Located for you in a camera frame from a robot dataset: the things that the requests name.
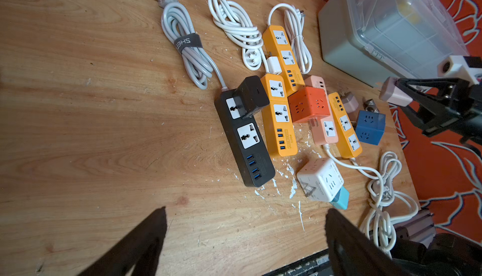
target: white power cube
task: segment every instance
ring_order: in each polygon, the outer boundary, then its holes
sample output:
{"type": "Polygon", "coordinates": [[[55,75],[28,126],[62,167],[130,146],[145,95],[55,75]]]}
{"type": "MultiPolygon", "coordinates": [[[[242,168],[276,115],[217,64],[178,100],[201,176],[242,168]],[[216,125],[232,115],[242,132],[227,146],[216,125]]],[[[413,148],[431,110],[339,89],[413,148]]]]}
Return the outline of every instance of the white power cube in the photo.
{"type": "Polygon", "coordinates": [[[296,175],[307,198],[331,202],[343,186],[343,178],[330,158],[309,161],[296,175]]]}

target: plastic storage box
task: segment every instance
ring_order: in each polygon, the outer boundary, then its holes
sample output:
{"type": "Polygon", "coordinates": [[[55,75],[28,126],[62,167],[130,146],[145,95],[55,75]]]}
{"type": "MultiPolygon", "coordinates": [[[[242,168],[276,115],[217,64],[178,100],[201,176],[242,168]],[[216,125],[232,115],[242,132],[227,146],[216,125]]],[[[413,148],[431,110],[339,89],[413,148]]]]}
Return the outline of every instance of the plastic storage box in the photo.
{"type": "Polygon", "coordinates": [[[447,56],[468,55],[439,0],[329,0],[318,20],[323,59],[374,87],[436,78],[447,56]]]}

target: wooden table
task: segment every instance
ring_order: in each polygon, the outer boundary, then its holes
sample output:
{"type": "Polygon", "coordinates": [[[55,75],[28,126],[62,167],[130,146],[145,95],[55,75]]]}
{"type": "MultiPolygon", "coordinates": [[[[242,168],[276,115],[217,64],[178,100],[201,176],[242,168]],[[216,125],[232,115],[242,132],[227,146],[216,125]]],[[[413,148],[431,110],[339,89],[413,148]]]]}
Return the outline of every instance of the wooden table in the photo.
{"type": "MultiPolygon", "coordinates": [[[[264,74],[244,67],[206,0],[179,1],[229,87],[264,74]]],[[[323,62],[322,0],[233,1],[261,31],[275,4],[303,9],[310,74],[329,92],[377,98],[323,62]]],[[[154,0],[2,0],[0,15],[0,274],[76,274],[161,206],[169,230],[158,274],[261,274],[326,249],[331,205],[300,188],[289,198],[293,171],[325,156],[307,124],[295,126],[301,152],[273,160],[277,187],[258,190],[263,198],[245,187],[214,108],[220,84],[214,76],[201,91],[190,81],[154,0]]],[[[273,23],[281,19],[280,10],[273,23]]],[[[388,105],[377,105],[386,133],[380,146],[363,144],[358,161],[375,167],[381,152],[395,151],[404,163],[395,188],[416,199],[388,105]]],[[[350,192],[343,214],[358,224],[367,179],[340,172],[350,192]]]]}

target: black power adapter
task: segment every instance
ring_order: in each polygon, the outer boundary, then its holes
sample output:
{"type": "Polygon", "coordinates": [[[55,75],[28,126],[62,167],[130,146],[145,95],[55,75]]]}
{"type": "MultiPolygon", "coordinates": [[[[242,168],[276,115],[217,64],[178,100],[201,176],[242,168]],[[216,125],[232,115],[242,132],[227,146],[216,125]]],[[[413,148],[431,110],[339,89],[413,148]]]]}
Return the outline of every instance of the black power adapter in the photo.
{"type": "Polygon", "coordinates": [[[259,77],[246,77],[236,90],[222,92],[214,105],[244,185],[260,187],[274,178],[276,171],[253,116],[269,105],[259,77]]]}

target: white power cord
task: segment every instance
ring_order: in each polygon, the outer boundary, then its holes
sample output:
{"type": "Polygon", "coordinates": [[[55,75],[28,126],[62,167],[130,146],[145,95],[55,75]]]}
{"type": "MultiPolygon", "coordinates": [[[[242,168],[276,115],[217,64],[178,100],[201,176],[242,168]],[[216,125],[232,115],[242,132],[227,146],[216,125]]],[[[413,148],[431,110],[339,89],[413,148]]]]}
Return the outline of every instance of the white power cord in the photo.
{"type": "MultiPolygon", "coordinates": [[[[158,0],[158,3],[164,8],[161,19],[162,30],[172,44],[177,38],[196,33],[191,17],[181,3],[177,0],[158,0]]],[[[212,77],[213,71],[221,82],[222,91],[228,90],[219,68],[203,48],[187,46],[182,50],[181,56],[186,72],[201,90],[207,89],[207,80],[212,77]]]]}
{"type": "Polygon", "coordinates": [[[280,8],[286,8],[284,11],[284,27],[290,39],[291,48],[294,53],[294,58],[300,67],[301,74],[307,74],[313,65],[310,51],[303,41],[303,27],[305,25],[305,15],[293,5],[280,3],[273,7],[269,12],[268,26],[271,25],[271,16],[273,12],[280,8]]]}
{"type": "Polygon", "coordinates": [[[243,48],[243,62],[251,71],[259,69],[263,62],[269,73],[266,57],[263,53],[263,39],[258,28],[253,25],[249,15],[236,2],[226,0],[208,0],[213,21],[226,33],[227,37],[243,48]]]}
{"type": "Polygon", "coordinates": [[[360,231],[365,233],[365,236],[370,239],[370,224],[372,223],[372,220],[374,220],[373,243],[391,258],[390,250],[393,249],[393,246],[397,241],[394,225],[405,222],[418,213],[418,204],[411,196],[393,189],[393,178],[399,174],[402,166],[397,155],[394,152],[385,152],[380,159],[379,171],[377,171],[370,167],[358,166],[354,158],[350,159],[354,165],[340,162],[331,154],[329,144],[323,145],[323,148],[335,163],[350,169],[358,170],[363,175],[372,179],[368,183],[367,189],[374,202],[369,202],[372,209],[370,209],[370,212],[362,222],[360,231]],[[370,175],[365,171],[371,171],[375,176],[370,175]],[[383,207],[391,205],[395,200],[395,197],[408,206],[410,213],[390,217],[388,212],[383,211],[383,207]]]}

